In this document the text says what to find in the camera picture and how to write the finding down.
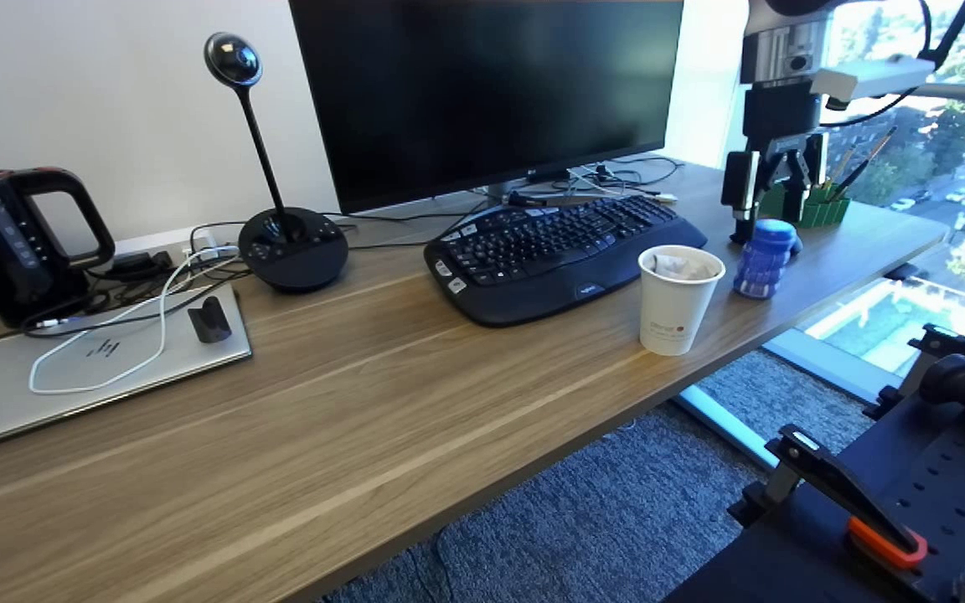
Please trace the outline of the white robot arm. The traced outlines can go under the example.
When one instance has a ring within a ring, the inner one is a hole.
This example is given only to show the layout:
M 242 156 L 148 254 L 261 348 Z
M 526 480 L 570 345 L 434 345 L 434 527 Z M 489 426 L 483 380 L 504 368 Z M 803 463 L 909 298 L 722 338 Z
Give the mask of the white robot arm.
M 747 0 L 739 35 L 745 147 L 727 155 L 719 201 L 733 213 L 733 243 L 759 216 L 759 196 L 780 185 L 780 216 L 796 220 L 824 179 L 821 96 L 812 89 L 824 50 L 828 0 Z

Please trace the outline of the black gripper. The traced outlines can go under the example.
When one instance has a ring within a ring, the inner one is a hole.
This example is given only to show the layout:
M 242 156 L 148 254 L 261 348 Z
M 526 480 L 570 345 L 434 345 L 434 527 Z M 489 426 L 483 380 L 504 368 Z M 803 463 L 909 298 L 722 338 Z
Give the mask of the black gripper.
M 780 176 L 780 162 L 808 168 L 808 201 L 828 176 L 828 134 L 821 129 L 821 96 L 808 81 L 750 84 L 745 95 L 747 150 L 731 150 L 719 201 L 733 213 L 731 240 L 745 243 L 758 213 L 758 185 Z

